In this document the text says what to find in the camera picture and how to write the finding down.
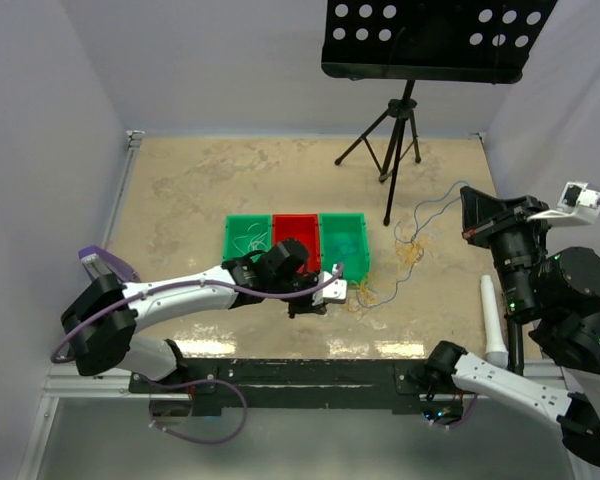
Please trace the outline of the red plastic bin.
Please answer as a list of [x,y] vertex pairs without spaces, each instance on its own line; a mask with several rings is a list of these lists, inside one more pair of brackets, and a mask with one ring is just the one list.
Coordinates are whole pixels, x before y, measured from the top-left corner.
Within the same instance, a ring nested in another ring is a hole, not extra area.
[[272,244],[294,238],[308,251],[308,269],[321,268],[319,218],[317,214],[274,214],[272,216]]

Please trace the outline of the green plastic bin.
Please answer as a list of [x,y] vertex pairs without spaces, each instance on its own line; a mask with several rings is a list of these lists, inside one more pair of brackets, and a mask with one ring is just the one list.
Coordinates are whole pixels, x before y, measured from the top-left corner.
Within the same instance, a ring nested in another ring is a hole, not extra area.
[[319,215],[322,269],[344,265],[343,278],[359,284],[369,273],[371,255],[363,213],[321,213]]
[[241,257],[272,246],[271,215],[228,215],[225,221],[223,259]]

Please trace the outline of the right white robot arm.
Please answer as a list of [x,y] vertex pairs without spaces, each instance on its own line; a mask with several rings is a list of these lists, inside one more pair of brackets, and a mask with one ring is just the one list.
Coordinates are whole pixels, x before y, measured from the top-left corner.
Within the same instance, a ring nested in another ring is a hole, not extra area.
[[506,319],[536,323],[530,338],[581,389],[535,383],[441,341],[424,364],[427,397],[451,389],[485,395],[547,424],[569,452],[600,467],[600,257],[587,247],[546,249],[550,228],[595,222],[600,191],[569,182],[555,208],[532,196],[498,199],[470,186],[460,197],[462,236],[490,251]]

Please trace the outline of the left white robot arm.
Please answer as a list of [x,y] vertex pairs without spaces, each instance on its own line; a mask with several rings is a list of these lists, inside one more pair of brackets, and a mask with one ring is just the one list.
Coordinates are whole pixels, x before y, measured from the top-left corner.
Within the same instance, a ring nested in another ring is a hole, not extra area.
[[123,282],[115,274],[94,279],[61,316],[65,337],[51,355],[73,363],[82,376],[120,368],[180,390],[187,368],[177,344],[141,336],[159,323],[205,312],[232,310],[266,299],[285,302],[288,314],[319,314],[346,299],[340,264],[311,270],[309,252],[289,238],[267,251],[233,257],[201,273],[159,282]]

